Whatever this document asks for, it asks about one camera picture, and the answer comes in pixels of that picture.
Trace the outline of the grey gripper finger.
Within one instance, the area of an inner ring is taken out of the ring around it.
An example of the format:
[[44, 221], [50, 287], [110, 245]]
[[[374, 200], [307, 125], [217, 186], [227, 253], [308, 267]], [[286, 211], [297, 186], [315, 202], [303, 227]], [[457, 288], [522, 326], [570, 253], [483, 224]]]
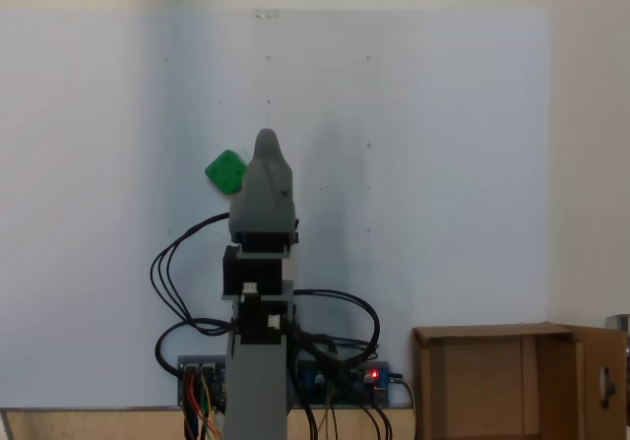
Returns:
[[270, 130], [269, 160], [276, 183], [284, 195], [293, 194], [293, 173], [290, 165], [284, 158], [278, 135]]
[[254, 153], [243, 175], [240, 194], [245, 194], [248, 190], [262, 189], [271, 191], [273, 195], [283, 195], [276, 183], [269, 160], [270, 130], [272, 129], [263, 128], [256, 137]]

